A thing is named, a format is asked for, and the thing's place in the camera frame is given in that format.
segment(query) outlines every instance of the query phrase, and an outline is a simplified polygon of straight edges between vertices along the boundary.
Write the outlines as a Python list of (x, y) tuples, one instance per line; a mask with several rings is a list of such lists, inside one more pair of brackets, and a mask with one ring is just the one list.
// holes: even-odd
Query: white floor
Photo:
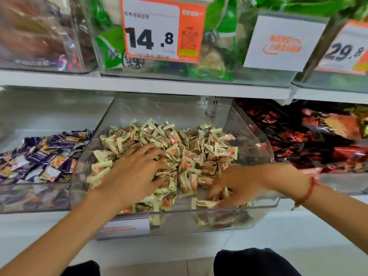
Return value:
[[(354, 246), (278, 251), (303, 276), (366, 276), (367, 256)], [(213, 276), (214, 258), (101, 269), (102, 276)]]

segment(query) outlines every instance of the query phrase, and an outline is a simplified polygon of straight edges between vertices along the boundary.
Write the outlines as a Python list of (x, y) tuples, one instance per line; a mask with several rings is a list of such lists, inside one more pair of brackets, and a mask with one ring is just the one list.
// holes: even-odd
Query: bracelet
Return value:
[(333, 188), (331, 188), (329, 186), (326, 186), (326, 185), (323, 185), (323, 184), (319, 184), (317, 182), (317, 179), (315, 177), (311, 177), (311, 179), (312, 179), (312, 184), (310, 186), (310, 189), (309, 189), (308, 193), (306, 194), (306, 197), (303, 200), (299, 201), (299, 202), (295, 202), (294, 207), (292, 208), (292, 211), (294, 211), (295, 209), (297, 209), (302, 204), (305, 204), (306, 203), (306, 201), (311, 197), (311, 195), (313, 193), (314, 186), (318, 185), (318, 186), (324, 187), (326, 189), (333, 190)]

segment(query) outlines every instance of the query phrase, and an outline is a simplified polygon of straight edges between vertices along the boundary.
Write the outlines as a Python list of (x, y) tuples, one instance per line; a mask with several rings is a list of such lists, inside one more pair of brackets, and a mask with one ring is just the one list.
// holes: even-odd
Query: shelf label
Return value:
[(150, 234), (150, 218), (110, 221), (97, 234), (97, 239)]
[(318, 71), (365, 75), (368, 71), (368, 23), (345, 24), (315, 68)]
[(303, 71), (326, 23), (259, 15), (244, 67)]
[(205, 5), (120, 0), (128, 57), (198, 63)]

